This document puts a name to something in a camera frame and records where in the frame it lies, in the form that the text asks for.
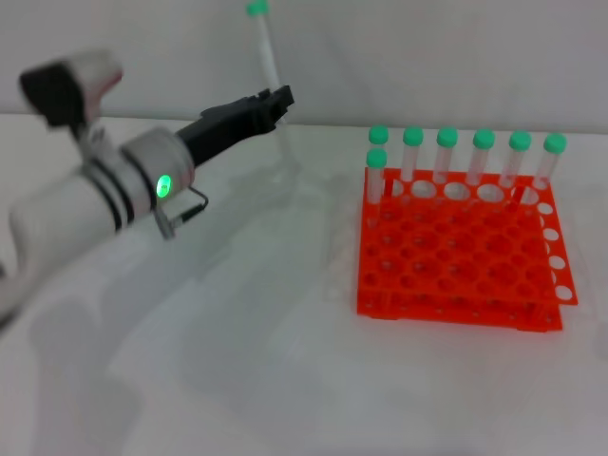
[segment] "robotic arm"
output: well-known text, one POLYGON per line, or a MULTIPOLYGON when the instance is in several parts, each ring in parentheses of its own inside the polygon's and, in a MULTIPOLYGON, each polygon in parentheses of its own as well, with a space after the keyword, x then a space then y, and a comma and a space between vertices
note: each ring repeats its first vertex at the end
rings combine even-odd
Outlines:
POLYGON ((17 312, 54 271, 152 212, 165 238, 204 208, 170 220, 162 206, 191 188, 196 167, 234 144, 276 129, 294 103, 275 92, 209 108, 177 133, 155 128, 115 147, 96 121, 106 92, 123 76, 106 51, 78 54, 25 72, 21 89, 50 128, 68 127, 83 164, 17 202, 9 214, 18 273, 0 280, 0 320, 17 312))

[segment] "green cap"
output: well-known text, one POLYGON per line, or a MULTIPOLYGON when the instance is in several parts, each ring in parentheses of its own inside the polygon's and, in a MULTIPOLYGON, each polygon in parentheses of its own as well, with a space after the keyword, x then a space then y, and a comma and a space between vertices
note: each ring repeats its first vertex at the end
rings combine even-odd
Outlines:
POLYGON ((530 148, 532 137, 527 131, 514 131, 509 140, 509 145, 513 150, 525 152, 530 148))
POLYGON ((370 168, 384 168, 387 165, 387 151, 376 148, 368 152, 368 166, 370 168))
POLYGON ((268 14, 270 8, 266 0, 256 0, 247 5, 247 14, 251 17, 259 16, 260 14, 268 14))
POLYGON ((561 155, 566 150, 568 141, 560 133, 552 133, 544 140, 544 150, 551 154, 561 155))
POLYGON ((425 132, 419 126, 410 126, 403 132, 403 142, 411 147, 417 147, 425 139, 425 132))
POLYGON ((389 142, 389 129, 383 125, 370 128, 370 143, 383 145, 389 142))
POLYGON ((473 145, 478 149, 489 150, 494 147, 494 141, 496 137, 494 136, 494 132, 492 130, 481 129, 475 132, 475 137, 473 138, 473 145))
POLYGON ((458 143, 458 130, 453 127, 442 128, 437 133, 437 143, 442 147, 453 147, 458 143))

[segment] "black band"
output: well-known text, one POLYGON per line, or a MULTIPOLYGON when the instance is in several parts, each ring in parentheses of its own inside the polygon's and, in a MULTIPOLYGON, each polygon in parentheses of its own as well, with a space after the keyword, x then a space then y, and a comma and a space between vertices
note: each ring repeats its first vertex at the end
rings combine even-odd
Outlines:
POLYGON ((135 168, 135 170, 140 174, 142 181, 143 181, 143 186, 147 190, 148 197, 150 198, 150 210, 156 209, 157 200, 156 200, 156 193, 154 192, 154 185, 148 178, 148 175, 145 174, 145 171, 143 170, 143 166, 135 159, 135 157, 133 157, 133 154, 131 154, 131 152, 129 152, 128 149, 123 147, 121 149, 121 152, 123 153, 124 159, 127 160, 129 162, 129 164, 131 164, 131 166, 133 166, 135 168))
POLYGON ((124 204, 124 209, 126 209, 126 223, 130 224, 133 222, 133 218, 135 217, 135 214, 133 212, 133 202, 131 201, 131 198, 127 195, 127 193, 124 191, 124 187, 121 185, 120 181, 118 179, 116 179, 116 176, 114 175, 114 173, 112 173, 107 166, 105 166, 105 164, 100 161, 99 159, 91 159, 90 163, 95 166, 102 174, 104 174, 104 176, 106 176, 108 178, 109 181, 111 181, 114 186, 116 187, 116 190, 118 191, 119 195, 121 196, 121 200, 123 200, 123 204, 124 204))
POLYGON ((107 207, 109 208, 110 212, 112 213, 112 217, 114 218, 114 226, 116 228, 116 231, 120 231, 121 228, 123 228, 123 221, 121 220, 121 215, 119 214, 118 208, 116 207, 116 204, 114 204, 112 198, 105 191, 104 187, 100 183, 98 183, 97 180, 90 175, 90 173, 87 173, 86 170, 83 170, 83 177, 88 179, 88 181, 91 182, 95 188, 97 188, 100 195, 104 198, 105 203, 107 204, 107 207))

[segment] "clear plastic tube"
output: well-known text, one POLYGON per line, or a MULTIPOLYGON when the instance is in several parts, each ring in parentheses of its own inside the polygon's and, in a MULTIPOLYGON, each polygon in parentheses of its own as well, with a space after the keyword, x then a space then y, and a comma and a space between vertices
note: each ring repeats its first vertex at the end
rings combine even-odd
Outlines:
POLYGON ((509 158, 504 165, 503 173, 498 181, 498 184, 502 188, 511 188, 515 185, 515 179, 520 174, 520 168, 522 167, 523 152, 511 149, 509 158))
POLYGON ((414 171, 418 162, 418 152, 420 146, 404 145, 403 161, 401 163, 401 180, 403 182, 412 182, 414 179, 414 171))
POLYGON ((487 163, 487 152, 488 149, 480 149, 478 147, 475 147, 473 150, 473 157, 466 173, 466 183, 468 185, 479 185, 482 181, 485 164, 487 163))
POLYGON ((278 69, 276 66, 275 47, 268 26, 266 14, 256 16, 257 29, 259 32, 259 56, 264 70, 266 82, 271 90, 281 88, 280 78, 278 77, 278 69))
POLYGON ((534 188, 544 190, 549 186, 551 176, 555 171, 559 159, 560 155, 547 152, 546 150, 544 151, 542 154, 541 164, 539 165, 539 171, 536 173, 536 177, 532 183, 534 188))
POLYGON ((452 161, 453 147, 437 147, 437 157, 435 158, 435 167, 433 169, 433 182, 446 183, 447 173, 449 172, 449 164, 452 161))
POLYGON ((368 168, 368 203, 378 204, 382 199, 384 168, 368 168))

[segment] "green led light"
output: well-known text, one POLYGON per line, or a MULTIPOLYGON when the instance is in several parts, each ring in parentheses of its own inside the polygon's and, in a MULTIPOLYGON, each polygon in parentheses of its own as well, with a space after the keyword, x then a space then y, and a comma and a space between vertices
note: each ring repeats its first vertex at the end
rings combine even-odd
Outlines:
POLYGON ((159 181, 156 184, 156 194, 159 198, 166 197, 171 191, 171 178, 166 174, 159 177, 159 181))

